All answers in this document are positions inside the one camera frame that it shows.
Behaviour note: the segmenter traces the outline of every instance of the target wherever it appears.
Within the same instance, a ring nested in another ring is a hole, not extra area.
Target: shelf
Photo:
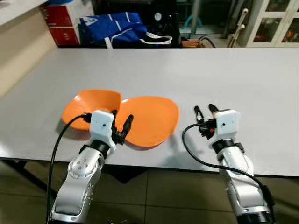
[[[40,6],[47,0],[5,0],[0,1],[0,25]]]

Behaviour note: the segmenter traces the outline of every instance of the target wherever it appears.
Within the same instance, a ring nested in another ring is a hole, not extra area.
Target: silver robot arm
[[[124,143],[133,121],[130,115],[122,132],[118,132],[114,126],[116,113],[92,113],[91,144],[84,145],[69,163],[67,177],[51,211],[50,224],[85,223],[93,200],[93,189],[100,179],[105,159],[115,152],[117,143]]]
[[[199,131],[207,137],[209,147],[217,153],[219,164],[253,176],[253,163],[244,154],[241,143],[234,142],[239,129],[239,113],[235,110],[220,111],[212,104],[209,109],[213,119],[207,121],[198,106],[195,107],[195,113]],[[220,169],[220,174],[227,182],[227,195],[239,224],[274,223],[270,208],[274,202],[266,186],[261,189],[256,181],[239,172]]]

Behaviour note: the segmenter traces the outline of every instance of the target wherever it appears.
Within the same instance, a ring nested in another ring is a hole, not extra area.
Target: tiled floor
[[[63,176],[64,168],[58,165],[57,173]],[[260,179],[269,185],[277,201],[281,224],[299,223],[299,180]],[[0,163],[0,223],[39,224],[44,218],[45,193]],[[237,223],[218,175],[154,169],[127,184],[102,175],[87,223],[118,224],[123,220],[132,224]]]

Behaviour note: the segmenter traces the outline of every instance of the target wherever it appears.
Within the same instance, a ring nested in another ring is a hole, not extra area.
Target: white table
[[[81,90],[109,89],[123,99],[170,98],[180,120],[164,143],[118,146],[107,164],[216,171],[194,161],[181,141],[195,123],[194,106],[210,118],[214,103],[242,114],[237,139],[256,174],[299,176],[298,78],[299,49],[55,49],[0,98],[0,158],[50,160],[65,105]],[[201,159],[217,163],[197,128],[189,136]],[[70,161],[86,142],[63,138],[56,159]]]

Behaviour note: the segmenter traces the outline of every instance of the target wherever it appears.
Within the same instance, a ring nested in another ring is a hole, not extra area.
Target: wall
[[[0,97],[55,47],[38,8],[0,26]]]

